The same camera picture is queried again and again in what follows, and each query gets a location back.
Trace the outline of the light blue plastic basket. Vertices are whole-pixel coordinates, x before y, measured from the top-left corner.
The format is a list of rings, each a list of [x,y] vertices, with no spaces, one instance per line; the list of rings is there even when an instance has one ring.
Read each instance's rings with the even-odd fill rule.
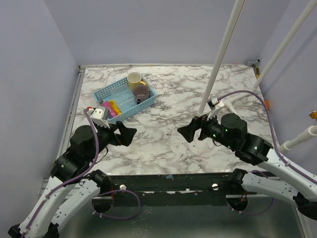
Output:
[[[156,92],[152,86],[149,87],[149,98],[137,105],[132,91],[128,87],[127,77],[109,84],[93,93],[93,97],[98,105],[103,102],[114,100],[121,114],[109,119],[109,123],[124,121],[135,114],[145,110],[155,103]]]

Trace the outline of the purple grey mug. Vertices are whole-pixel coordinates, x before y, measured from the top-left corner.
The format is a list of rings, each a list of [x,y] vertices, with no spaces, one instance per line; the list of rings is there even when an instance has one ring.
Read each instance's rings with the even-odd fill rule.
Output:
[[[143,84],[137,85],[132,90],[134,101],[138,105],[149,98],[150,89]]]

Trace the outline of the clear textured glass tray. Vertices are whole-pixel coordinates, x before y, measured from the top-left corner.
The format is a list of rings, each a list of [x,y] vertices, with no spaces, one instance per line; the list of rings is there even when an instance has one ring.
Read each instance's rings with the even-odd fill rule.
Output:
[[[145,73],[144,79],[156,92],[156,100],[165,108],[175,108],[178,105],[178,97],[173,92],[175,76],[172,73]]]

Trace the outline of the yellow ceramic mug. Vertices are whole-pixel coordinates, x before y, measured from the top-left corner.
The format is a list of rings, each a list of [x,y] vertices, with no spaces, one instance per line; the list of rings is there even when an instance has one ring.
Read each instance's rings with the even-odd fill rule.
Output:
[[[127,79],[128,87],[131,91],[137,85],[140,85],[140,84],[145,85],[145,86],[147,85],[146,82],[142,79],[141,74],[138,72],[132,72],[132,73],[128,74],[126,79]]]

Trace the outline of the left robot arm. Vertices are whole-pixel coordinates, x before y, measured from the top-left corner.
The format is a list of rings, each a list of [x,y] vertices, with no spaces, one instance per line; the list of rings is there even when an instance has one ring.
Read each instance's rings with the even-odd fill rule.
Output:
[[[70,146],[54,164],[49,182],[36,206],[21,224],[12,226],[8,234],[12,238],[57,238],[69,220],[93,197],[113,190],[111,178],[101,170],[95,170],[70,197],[68,193],[86,174],[90,163],[109,144],[129,146],[137,130],[122,122],[109,128],[80,126],[70,139]]]

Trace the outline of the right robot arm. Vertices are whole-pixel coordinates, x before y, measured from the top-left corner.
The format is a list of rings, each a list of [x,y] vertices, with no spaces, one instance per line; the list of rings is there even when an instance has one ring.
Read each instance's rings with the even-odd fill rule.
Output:
[[[220,121],[207,115],[193,117],[178,128],[187,142],[192,142],[196,130],[199,140],[210,138],[227,147],[241,161],[274,174],[279,180],[262,178],[249,172],[238,172],[238,184],[245,191],[256,192],[283,200],[298,208],[304,216],[317,218],[317,177],[289,159],[283,158],[261,137],[248,133],[247,123],[234,113],[225,114]]]

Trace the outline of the yellow toothpaste tube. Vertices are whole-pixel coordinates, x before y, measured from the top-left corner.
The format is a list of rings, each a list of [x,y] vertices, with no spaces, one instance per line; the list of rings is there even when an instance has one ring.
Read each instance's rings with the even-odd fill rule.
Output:
[[[117,115],[122,114],[120,108],[118,107],[118,105],[116,104],[114,100],[109,100],[109,104],[111,105],[112,109]]]

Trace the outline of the pink toothpaste tube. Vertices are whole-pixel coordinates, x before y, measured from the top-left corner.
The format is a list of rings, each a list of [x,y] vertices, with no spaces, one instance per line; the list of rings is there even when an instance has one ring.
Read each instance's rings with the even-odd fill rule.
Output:
[[[105,101],[103,103],[101,103],[101,106],[106,107],[109,109],[109,117],[110,118],[114,118],[117,116],[117,113],[114,111],[114,109],[112,108],[111,104],[109,103],[109,101]]]

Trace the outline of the aluminium table edge rail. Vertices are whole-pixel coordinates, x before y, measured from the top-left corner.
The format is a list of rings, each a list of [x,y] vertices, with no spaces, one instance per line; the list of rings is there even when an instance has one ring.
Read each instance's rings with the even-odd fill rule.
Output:
[[[76,116],[76,110],[77,110],[77,106],[78,106],[78,101],[79,101],[79,97],[80,97],[82,83],[83,83],[83,79],[84,79],[84,73],[85,73],[85,68],[83,68],[82,66],[79,66],[76,84],[75,84],[73,96],[71,99],[70,107],[68,110],[68,115],[66,117],[66,122],[65,122],[64,130],[63,130],[61,142],[60,142],[60,145],[59,145],[59,148],[57,151],[56,160],[68,148],[68,144],[69,144],[69,140],[71,137],[71,132],[72,132],[75,116]]]

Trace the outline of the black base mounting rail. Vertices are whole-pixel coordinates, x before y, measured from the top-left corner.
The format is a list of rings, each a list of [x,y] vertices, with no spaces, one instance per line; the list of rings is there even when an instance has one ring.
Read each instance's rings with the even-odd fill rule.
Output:
[[[230,195],[245,193],[241,175],[233,173],[109,176],[102,185],[100,205],[132,206],[225,206]],[[104,195],[114,191],[114,195]]]

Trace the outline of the white pvc pipe frame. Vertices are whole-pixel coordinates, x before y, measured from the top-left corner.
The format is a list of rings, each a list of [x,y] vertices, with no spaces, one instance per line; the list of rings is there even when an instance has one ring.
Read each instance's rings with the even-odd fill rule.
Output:
[[[225,55],[227,48],[229,46],[234,29],[236,27],[236,24],[238,22],[238,19],[240,17],[241,12],[242,12],[242,8],[244,6],[244,3],[245,2],[243,0],[237,0],[234,4],[233,10],[232,10],[231,15],[230,15],[230,19],[227,23],[227,26],[226,26],[226,29],[225,29],[225,32],[224,32],[224,35],[223,35],[223,38],[221,41],[221,45],[219,47],[219,50],[218,50],[218,53],[216,56],[215,63],[213,65],[213,69],[212,69],[208,84],[206,86],[206,89],[205,89],[205,92],[204,92],[204,95],[202,98],[202,102],[201,102],[200,107],[199,107],[198,112],[197,112],[197,115],[199,115],[199,116],[203,114],[203,111],[205,109],[207,100],[208,100],[210,93],[211,93],[211,89],[214,85],[219,68],[221,66],[224,55]],[[283,39],[283,41],[281,42],[281,44],[279,45],[279,47],[277,48],[277,50],[275,51],[275,53],[273,54],[273,56],[271,57],[271,59],[269,60],[267,65],[265,66],[260,77],[254,83],[254,85],[253,85],[254,91],[258,88],[259,84],[263,81],[263,79],[268,74],[268,72],[273,67],[273,65],[276,63],[276,61],[278,60],[280,55],[283,53],[285,48],[289,45],[292,38],[295,36],[295,34],[299,30],[299,28],[302,26],[302,24],[307,19],[307,17],[312,12],[312,10],[315,8],[316,5],[317,5],[317,2],[315,0],[309,1],[307,6],[302,11],[301,15],[295,21],[294,25],[292,26],[290,31],[287,33],[287,35],[285,36],[285,38]],[[281,151],[283,153],[285,153],[285,152],[293,149],[295,146],[316,137],[316,135],[317,135],[317,127],[310,126],[307,129],[305,129],[303,132],[301,132],[299,135],[297,135],[293,140],[284,142],[279,148],[281,149]]]

